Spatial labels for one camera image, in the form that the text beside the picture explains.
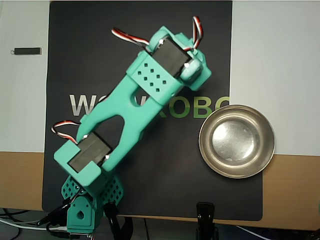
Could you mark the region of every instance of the metal bowl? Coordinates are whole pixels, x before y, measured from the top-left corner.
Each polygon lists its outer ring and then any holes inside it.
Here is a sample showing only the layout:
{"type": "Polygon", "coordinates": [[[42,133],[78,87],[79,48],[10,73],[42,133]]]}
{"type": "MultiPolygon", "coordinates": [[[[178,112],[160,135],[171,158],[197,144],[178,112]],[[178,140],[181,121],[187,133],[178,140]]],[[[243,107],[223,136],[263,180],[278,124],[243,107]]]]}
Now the metal bowl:
{"type": "Polygon", "coordinates": [[[204,161],[214,171],[242,179],[268,165],[275,151],[275,137],[260,112],[248,106],[228,105],[204,121],[199,147],[204,161]]]}

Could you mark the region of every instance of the teal bracket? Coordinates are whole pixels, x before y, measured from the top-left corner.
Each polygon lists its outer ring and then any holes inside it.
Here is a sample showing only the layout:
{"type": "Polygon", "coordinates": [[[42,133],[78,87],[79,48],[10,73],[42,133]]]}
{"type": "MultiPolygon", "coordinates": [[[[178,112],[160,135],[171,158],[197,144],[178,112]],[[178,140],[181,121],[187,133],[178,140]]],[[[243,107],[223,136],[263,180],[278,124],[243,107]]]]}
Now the teal bracket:
{"type": "Polygon", "coordinates": [[[63,198],[72,198],[78,191],[82,192],[78,194],[67,212],[66,226],[69,233],[93,233],[104,215],[103,206],[110,202],[118,205],[124,196],[124,189],[115,175],[106,183],[99,196],[94,198],[87,197],[87,192],[69,176],[61,188],[63,198]]]}

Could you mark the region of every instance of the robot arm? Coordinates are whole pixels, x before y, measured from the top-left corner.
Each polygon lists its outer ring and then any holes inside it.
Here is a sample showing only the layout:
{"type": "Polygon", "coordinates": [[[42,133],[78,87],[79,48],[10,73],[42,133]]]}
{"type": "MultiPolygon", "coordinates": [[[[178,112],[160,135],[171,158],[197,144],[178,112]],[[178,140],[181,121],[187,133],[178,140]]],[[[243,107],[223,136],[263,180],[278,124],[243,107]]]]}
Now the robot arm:
{"type": "Polygon", "coordinates": [[[74,198],[68,210],[68,231],[94,231],[103,206],[112,201],[118,203],[123,196],[119,195],[123,193],[120,182],[113,175],[117,164],[173,96],[183,87],[197,91],[211,76],[204,54],[197,50],[203,35],[199,18],[194,17],[193,21],[191,39],[183,33],[173,34],[165,26],[150,41],[112,30],[117,37],[143,50],[110,96],[83,116],[76,141],[69,139],[54,154],[54,159],[70,175],[61,191],[64,199],[74,198]],[[142,106],[135,100],[139,89],[149,94],[142,106]],[[124,119],[124,128],[118,146],[112,150],[94,131],[100,123],[117,115],[124,119]]]}

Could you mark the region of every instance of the tan surface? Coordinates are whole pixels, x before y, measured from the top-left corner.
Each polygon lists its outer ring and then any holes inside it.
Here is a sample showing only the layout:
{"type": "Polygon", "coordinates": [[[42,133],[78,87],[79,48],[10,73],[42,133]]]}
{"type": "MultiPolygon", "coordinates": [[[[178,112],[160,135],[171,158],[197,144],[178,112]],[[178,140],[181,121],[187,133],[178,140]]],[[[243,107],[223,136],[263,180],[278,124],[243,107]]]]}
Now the tan surface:
{"type": "MultiPolygon", "coordinates": [[[[43,153],[0,152],[0,207],[41,210],[43,166],[43,153]]],[[[316,230],[320,228],[319,175],[318,156],[275,155],[263,175],[262,220],[215,222],[316,230]]],[[[196,221],[195,218],[154,218],[196,221]]]]}

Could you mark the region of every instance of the red white black wire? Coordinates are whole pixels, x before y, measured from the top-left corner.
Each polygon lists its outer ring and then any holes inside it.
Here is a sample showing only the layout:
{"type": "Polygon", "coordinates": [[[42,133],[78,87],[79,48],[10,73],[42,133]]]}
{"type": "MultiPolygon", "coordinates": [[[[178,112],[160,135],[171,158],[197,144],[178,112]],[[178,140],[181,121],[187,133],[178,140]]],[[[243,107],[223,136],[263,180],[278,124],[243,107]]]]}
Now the red white black wire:
{"type": "Polygon", "coordinates": [[[75,125],[75,126],[79,126],[80,123],[79,123],[79,122],[72,121],[72,120],[60,121],[60,122],[55,123],[55,124],[51,127],[51,131],[54,132],[55,134],[57,134],[59,137],[61,137],[61,138],[63,138],[63,139],[69,139],[69,140],[71,140],[73,143],[78,144],[77,141],[76,141],[72,136],[70,136],[69,134],[65,134],[65,133],[62,133],[62,132],[59,132],[59,131],[56,130],[57,127],[61,127],[61,126],[64,126],[64,125],[75,125]]]}
{"type": "Polygon", "coordinates": [[[192,49],[197,49],[202,38],[204,37],[204,30],[202,28],[200,19],[198,16],[194,16],[192,18],[193,24],[192,24],[192,30],[193,30],[193,46],[192,47],[186,47],[184,48],[185,51],[189,51],[192,49]]]}
{"type": "Polygon", "coordinates": [[[139,46],[143,46],[142,44],[149,45],[149,41],[148,40],[146,40],[144,38],[141,38],[141,37],[129,35],[129,34],[125,33],[124,31],[121,31],[118,28],[113,28],[111,30],[111,32],[116,37],[118,37],[118,38],[120,38],[122,40],[128,41],[128,42],[131,42],[133,44],[137,44],[139,46]]]}
{"type": "MultiPolygon", "coordinates": [[[[198,16],[194,16],[192,18],[192,20],[193,20],[193,25],[192,25],[192,28],[193,28],[193,46],[184,48],[185,51],[196,49],[199,46],[199,44],[200,44],[200,42],[201,42],[201,40],[202,40],[202,38],[204,36],[204,31],[202,29],[199,17],[198,16]]],[[[149,41],[148,40],[146,40],[144,38],[141,38],[141,37],[129,35],[129,34],[125,33],[124,31],[118,29],[118,28],[113,28],[111,30],[111,32],[116,37],[118,37],[118,38],[120,38],[122,40],[128,41],[130,43],[139,45],[139,46],[141,46],[143,48],[145,48],[144,45],[147,45],[147,46],[149,45],[149,41]]]]}

